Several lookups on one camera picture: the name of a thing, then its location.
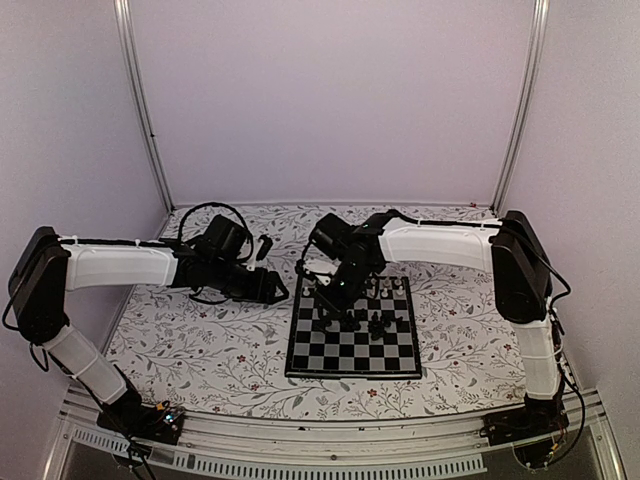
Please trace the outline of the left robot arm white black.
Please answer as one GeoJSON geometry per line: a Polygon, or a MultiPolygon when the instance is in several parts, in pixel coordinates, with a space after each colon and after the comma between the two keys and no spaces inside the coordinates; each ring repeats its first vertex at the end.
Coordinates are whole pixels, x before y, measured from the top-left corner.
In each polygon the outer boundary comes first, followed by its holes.
{"type": "Polygon", "coordinates": [[[242,255],[244,241],[231,230],[208,230],[187,241],[144,242],[62,237],[51,227],[40,227],[10,276],[4,313],[15,318],[11,330],[110,405],[111,419],[126,433],[138,434],[149,423],[146,408],[132,399],[137,393],[126,377],[71,325],[66,294],[90,287],[155,285],[194,292],[210,288],[225,299],[264,305],[287,299],[279,274],[256,265],[270,241],[242,255]]]}

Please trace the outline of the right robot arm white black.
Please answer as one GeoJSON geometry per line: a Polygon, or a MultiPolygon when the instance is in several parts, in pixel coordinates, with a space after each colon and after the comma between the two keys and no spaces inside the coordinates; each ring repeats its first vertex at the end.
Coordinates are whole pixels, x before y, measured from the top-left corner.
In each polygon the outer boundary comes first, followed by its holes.
{"type": "Polygon", "coordinates": [[[516,334],[531,402],[518,412],[517,427],[537,436],[554,422],[552,401],[565,388],[553,293],[560,276],[522,212],[464,222],[415,219],[391,209],[359,225],[329,213],[314,226],[309,244],[324,257],[302,258],[297,269],[316,282],[321,305],[334,314],[351,308],[367,281],[390,264],[444,264],[491,275],[496,309],[516,334]]]}

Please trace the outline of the black white chessboard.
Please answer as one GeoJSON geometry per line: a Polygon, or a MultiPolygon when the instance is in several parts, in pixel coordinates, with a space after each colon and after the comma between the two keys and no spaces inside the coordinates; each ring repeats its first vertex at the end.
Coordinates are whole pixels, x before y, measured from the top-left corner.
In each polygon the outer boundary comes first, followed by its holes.
{"type": "Polygon", "coordinates": [[[308,379],[417,380],[419,341],[406,276],[385,276],[334,322],[327,333],[318,319],[315,287],[300,278],[290,326],[284,375],[308,379]]]}

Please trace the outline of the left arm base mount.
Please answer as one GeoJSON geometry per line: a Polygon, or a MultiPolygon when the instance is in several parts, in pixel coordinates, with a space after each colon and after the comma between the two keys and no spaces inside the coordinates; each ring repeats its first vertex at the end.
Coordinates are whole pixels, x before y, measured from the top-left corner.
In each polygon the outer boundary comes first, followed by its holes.
{"type": "Polygon", "coordinates": [[[184,407],[172,406],[169,401],[149,406],[137,400],[120,399],[103,406],[97,425],[127,438],[177,445],[185,414],[184,407]]]}

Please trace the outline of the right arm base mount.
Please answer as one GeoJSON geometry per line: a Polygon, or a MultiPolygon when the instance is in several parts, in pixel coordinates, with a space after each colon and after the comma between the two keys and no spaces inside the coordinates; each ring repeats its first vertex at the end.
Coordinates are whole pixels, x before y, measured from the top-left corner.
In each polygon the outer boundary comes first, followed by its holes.
{"type": "Polygon", "coordinates": [[[519,407],[486,414],[479,436],[490,446],[511,445],[517,462],[529,470],[548,467],[564,443],[569,420],[558,413],[519,407]]]}

